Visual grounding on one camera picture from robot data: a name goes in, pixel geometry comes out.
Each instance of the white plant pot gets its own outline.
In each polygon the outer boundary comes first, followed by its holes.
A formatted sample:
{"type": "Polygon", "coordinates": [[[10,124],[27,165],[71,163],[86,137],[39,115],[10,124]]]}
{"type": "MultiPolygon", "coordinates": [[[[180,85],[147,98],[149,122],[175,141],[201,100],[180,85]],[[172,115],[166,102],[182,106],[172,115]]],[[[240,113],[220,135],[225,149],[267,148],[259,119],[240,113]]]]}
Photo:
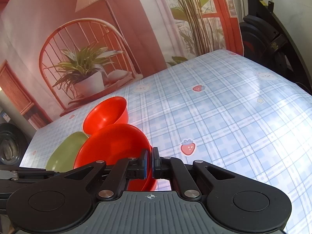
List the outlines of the white plant pot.
{"type": "Polygon", "coordinates": [[[87,79],[74,84],[77,94],[82,94],[85,97],[97,94],[105,89],[102,73],[100,71],[94,73],[87,79]]]}

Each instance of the chair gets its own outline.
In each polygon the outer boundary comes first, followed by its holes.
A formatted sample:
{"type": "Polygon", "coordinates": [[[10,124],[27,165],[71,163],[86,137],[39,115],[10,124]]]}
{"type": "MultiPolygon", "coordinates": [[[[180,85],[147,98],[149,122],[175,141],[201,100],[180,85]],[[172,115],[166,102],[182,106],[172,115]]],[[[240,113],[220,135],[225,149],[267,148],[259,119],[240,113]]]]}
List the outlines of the chair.
{"type": "Polygon", "coordinates": [[[61,116],[82,105],[110,94],[125,84],[143,78],[124,37],[113,25],[96,18],[72,20],[57,28],[47,38],[41,49],[39,69],[48,88],[64,109],[64,112],[60,114],[61,116]],[[54,65],[62,61],[67,61],[66,57],[61,53],[61,50],[66,49],[75,52],[76,50],[81,50],[90,43],[97,43],[103,47],[108,47],[108,51],[122,51],[122,53],[109,58],[112,63],[105,65],[104,70],[106,75],[117,69],[125,70],[128,72],[126,76],[117,82],[106,84],[103,91],[88,97],[77,93],[72,85],[66,90],[67,83],[63,84],[62,87],[59,85],[53,86],[62,76],[62,73],[58,72],[54,65]]]}

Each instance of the small red bowl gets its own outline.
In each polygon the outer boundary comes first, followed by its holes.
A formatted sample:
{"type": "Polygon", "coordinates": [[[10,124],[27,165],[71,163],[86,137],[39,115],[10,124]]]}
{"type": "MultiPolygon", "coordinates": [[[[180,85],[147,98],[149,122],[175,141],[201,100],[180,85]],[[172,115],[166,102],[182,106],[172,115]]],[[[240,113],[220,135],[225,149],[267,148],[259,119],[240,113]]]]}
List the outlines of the small red bowl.
{"type": "Polygon", "coordinates": [[[83,131],[93,134],[101,128],[119,123],[128,123],[127,100],[124,97],[110,97],[95,108],[85,118],[83,131]]]}
{"type": "MultiPolygon", "coordinates": [[[[86,140],[77,154],[74,168],[96,160],[105,160],[111,165],[122,158],[138,158],[143,148],[152,151],[149,140],[140,129],[129,124],[109,125],[86,140]]],[[[147,179],[130,181],[128,191],[153,191],[155,187],[156,180],[152,178],[151,166],[148,166],[147,179]]]]}

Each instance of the blue plaid tablecloth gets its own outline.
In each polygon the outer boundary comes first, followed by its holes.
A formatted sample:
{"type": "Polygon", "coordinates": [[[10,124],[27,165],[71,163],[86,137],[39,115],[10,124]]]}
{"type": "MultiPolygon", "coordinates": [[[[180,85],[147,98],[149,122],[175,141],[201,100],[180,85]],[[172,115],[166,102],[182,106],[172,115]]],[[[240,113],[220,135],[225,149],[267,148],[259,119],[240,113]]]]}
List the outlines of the blue plaid tablecloth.
{"type": "MultiPolygon", "coordinates": [[[[202,159],[281,189],[292,202],[285,231],[312,233],[312,97],[226,50],[130,84],[38,130],[21,166],[44,168],[67,136],[82,131],[90,110],[112,96],[127,99],[129,123],[161,156],[202,159]]],[[[170,190],[168,181],[157,189],[170,190]]]]}

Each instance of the bowl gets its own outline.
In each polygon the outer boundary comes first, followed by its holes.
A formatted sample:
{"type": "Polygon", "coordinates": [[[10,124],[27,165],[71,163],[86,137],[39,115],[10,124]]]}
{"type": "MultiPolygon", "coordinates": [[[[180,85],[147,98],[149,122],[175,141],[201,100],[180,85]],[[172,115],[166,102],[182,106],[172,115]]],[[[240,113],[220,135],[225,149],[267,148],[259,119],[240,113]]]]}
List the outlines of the bowl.
{"type": "Polygon", "coordinates": [[[72,170],[76,156],[87,139],[88,136],[83,132],[75,132],[68,136],[50,156],[46,170],[60,173],[72,170]]]}
{"type": "Polygon", "coordinates": [[[93,134],[112,124],[128,123],[127,100],[124,97],[110,97],[95,108],[85,118],[83,131],[93,134]]]}
{"type": "MultiPolygon", "coordinates": [[[[115,164],[119,159],[140,157],[141,149],[152,147],[144,133],[129,124],[113,124],[106,126],[82,145],[74,163],[74,168],[81,167],[96,160],[105,160],[107,165],[115,164]]],[[[152,191],[156,180],[152,178],[151,167],[148,166],[147,179],[131,180],[128,191],[152,191]]]]}

